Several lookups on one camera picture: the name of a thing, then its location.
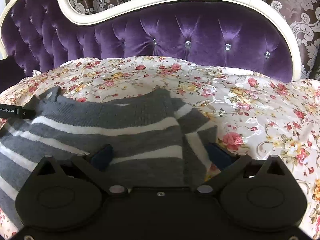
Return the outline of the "grey white striped cardigan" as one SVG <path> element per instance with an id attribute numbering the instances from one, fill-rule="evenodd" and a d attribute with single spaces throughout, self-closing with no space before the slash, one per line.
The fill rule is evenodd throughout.
<path id="1" fill-rule="evenodd" d="M 215 125 L 164 89 L 96 103 L 54 87 L 26 108 L 35 111 L 33 120 L 9 118 L 1 128 L 1 209 L 17 228 L 15 199 L 45 155 L 68 160 L 103 150 L 111 160 L 108 178 L 129 188 L 197 187 L 213 164 L 205 146 L 216 137 Z"/>

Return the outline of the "floral bedspread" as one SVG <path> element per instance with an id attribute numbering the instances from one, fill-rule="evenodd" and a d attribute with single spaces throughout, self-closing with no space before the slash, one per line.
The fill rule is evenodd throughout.
<path id="1" fill-rule="evenodd" d="M 319 82 L 283 83 L 250 70 L 199 66 L 159 56 L 84 58 L 20 77 L 1 92 L 1 103 L 25 105 L 60 86 L 64 96 L 107 102 L 167 89 L 218 126 L 229 151 L 265 159 L 281 157 L 306 194 L 301 228 L 319 239 Z"/>

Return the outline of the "purple tufted white-framed headboard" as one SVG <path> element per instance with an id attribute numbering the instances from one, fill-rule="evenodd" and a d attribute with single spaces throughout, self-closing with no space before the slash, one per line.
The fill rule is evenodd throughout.
<path id="1" fill-rule="evenodd" d="M 58 0 L 18 0 L 1 14 L 1 90 L 80 58 L 167 56 L 300 78 L 291 28 L 271 7 L 233 0 L 155 0 L 88 23 Z"/>

